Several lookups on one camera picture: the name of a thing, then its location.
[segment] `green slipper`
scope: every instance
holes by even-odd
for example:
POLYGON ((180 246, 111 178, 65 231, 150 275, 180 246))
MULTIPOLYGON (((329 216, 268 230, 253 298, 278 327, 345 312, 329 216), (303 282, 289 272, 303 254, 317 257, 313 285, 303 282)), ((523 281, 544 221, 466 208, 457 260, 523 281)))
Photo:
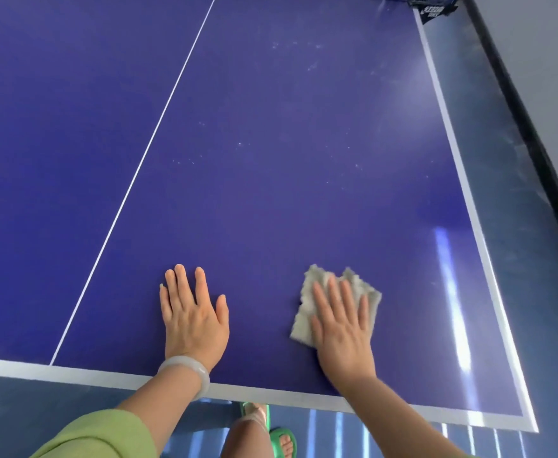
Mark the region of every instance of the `green slipper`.
MULTIPOLYGON (((245 405, 250 402, 241 402, 241 415, 245 415, 245 405)), ((281 436, 286 435, 292 440, 293 452, 292 458, 296 458, 296 438, 293 436, 292 431, 284 427, 278 427, 276 429, 270 430, 270 406, 266 405, 266 429, 270 432, 270 443, 273 445, 273 451, 275 452, 275 458, 285 458, 283 454, 283 448, 281 447, 281 436)))

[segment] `person's right arm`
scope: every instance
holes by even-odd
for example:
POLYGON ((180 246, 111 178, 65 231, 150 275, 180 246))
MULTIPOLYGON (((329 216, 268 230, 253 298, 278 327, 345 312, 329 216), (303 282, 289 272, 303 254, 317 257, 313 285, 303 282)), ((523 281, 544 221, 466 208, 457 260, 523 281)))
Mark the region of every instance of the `person's right arm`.
POLYGON ((323 372, 366 425, 386 458, 459 458, 466 454, 436 431, 376 377, 370 347, 369 306, 355 310, 347 281, 331 277, 326 295, 315 283, 319 317, 311 327, 323 372))

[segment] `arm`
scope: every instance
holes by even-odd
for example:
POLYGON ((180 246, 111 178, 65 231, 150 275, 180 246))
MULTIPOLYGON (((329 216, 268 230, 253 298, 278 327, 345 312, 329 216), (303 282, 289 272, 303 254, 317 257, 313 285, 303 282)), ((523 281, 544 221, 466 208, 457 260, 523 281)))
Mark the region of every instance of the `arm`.
MULTIPOLYGON (((192 296, 182 265, 165 274, 168 289, 161 284, 162 319, 167 328, 165 357, 187 355, 207 371, 220 361, 228 344, 228 307, 221 295, 211 305, 203 269, 196 269, 196 300, 192 296)), ((156 451, 161 454, 183 411, 201 388, 198 374, 177 365, 163 369, 145 383, 118 409, 134 413, 149 430, 156 451)))
POLYGON ((323 372, 349 402, 387 458, 457 458, 466 454, 376 377, 367 296, 355 310, 347 281, 331 277, 329 296, 315 283, 319 317, 311 328, 323 372))

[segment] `finger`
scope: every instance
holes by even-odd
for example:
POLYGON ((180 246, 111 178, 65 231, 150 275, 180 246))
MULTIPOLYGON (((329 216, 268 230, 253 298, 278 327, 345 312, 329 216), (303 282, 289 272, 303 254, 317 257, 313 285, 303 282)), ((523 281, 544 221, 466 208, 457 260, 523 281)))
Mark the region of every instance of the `finger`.
POLYGON ((173 310, 171 310, 171 302, 168 300, 168 289, 161 283, 161 312, 162 321, 166 324, 173 318, 173 310))
POLYGON ((181 310, 181 301, 179 300, 179 292, 177 291, 177 280, 173 270, 167 270, 165 279, 168 286, 168 296, 171 302, 171 309, 173 312, 181 310))
POLYGON ((175 275, 177 275, 177 292, 179 292, 179 300, 181 307, 186 310, 196 305, 194 296, 188 284, 188 277, 185 275, 185 268, 181 264, 175 266, 175 275))
POLYGON ((355 302, 353 301, 351 283, 349 283, 347 280, 341 281, 341 295, 347 320, 349 321, 349 323, 356 325, 358 321, 357 313, 355 311, 355 302))
POLYGON ((325 292, 323 292, 321 284, 317 282, 313 283, 313 296, 315 297, 317 313, 319 314, 321 323, 328 324, 335 321, 332 309, 328 304, 328 298, 326 297, 325 292))
POLYGON ((319 348, 323 344, 323 326, 317 315, 311 316, 311 332, 313 333, 313 342, 315 347, 319 348))
POLYGON ((370 331, 370 304, 368 303, 368 295, 364 294, 359 300, 358 310, 359 327, 365 332, 370 331))
POLYGON ((228 304, 226 303, 226 296, 223 294, 215 302, 215 314, 220 325, 228 328, 228 304))
POLYGON ((334 312, 334 318, 339 323, 347 320, 345 315, 345 306, 342 302, 340 291, 336 285, 336 277, 331 275, 328 280, 328 294, 329 294, 329 304, 332 306, 332 312, 334 312))
POLYGON ((207 277, 204 274, 204 270, 197 267, 194 276, 196 277, 196 303, 201 307, 212 308, 209 289, 207 289, 207 277))

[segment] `green sleeve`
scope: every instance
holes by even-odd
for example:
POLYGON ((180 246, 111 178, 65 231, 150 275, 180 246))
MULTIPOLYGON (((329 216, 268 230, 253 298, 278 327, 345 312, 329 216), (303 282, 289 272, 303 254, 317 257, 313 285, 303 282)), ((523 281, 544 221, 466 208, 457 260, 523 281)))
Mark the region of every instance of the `green sleeve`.
POLYGON ((77 418, 31 458, 157 458, 145 424, 124 410, 101 410, 77 418))

